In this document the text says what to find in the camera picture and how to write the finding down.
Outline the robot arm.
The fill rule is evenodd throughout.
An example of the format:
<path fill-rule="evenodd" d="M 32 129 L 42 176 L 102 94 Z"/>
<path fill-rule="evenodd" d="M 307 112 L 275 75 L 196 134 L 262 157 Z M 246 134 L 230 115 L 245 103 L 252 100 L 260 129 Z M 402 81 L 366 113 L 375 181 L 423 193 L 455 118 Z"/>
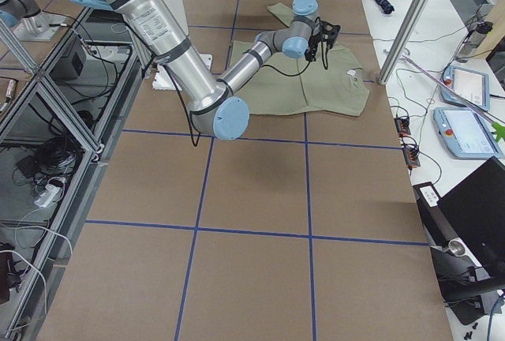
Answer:
<path fill-rule="evenodd" d="M 185 111 L 189 125 L 220 140 L 236 139 L 246 131 L 249 108 L 236 93 L 272 55 L 282 52 L 288 58 L 312 62 L 319 43 L 331 49 L 340 31 L 338 25 L 321 20 L 316 0 L 294 0 L 288 28 L 260 33 L 233 66 L 214 77 L 164 0 L 70 1 L 120 13 L 175 87 L 189 97 Z"/>

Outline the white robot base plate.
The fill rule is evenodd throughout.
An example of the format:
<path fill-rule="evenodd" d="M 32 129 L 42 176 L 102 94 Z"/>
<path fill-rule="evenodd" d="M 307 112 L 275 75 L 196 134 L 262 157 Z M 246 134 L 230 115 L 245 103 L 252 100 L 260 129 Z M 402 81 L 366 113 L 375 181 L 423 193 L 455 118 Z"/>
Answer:
<path fill-rule="evenodd" d="M 184 70 L 177 72 L 167 72 L 165 66 L 160 63 L 157 63 L 156 67 L 157 70 L 152 82 L 152 88 L 154 90 L 174 90 L 175 85 L 171 81 L 171 77 L 175 79 L 178 88 L 181 90 L 184 89 L 182 84 L 192 88 L 193 86 L 200 86 L 201 84 L 206 85 L 213 82 L 207 75 L 201 74 L 202 69 L 193 70 L 194 66 L 192 62 L 189 64 L 189 67 L 185 67 Z"/>

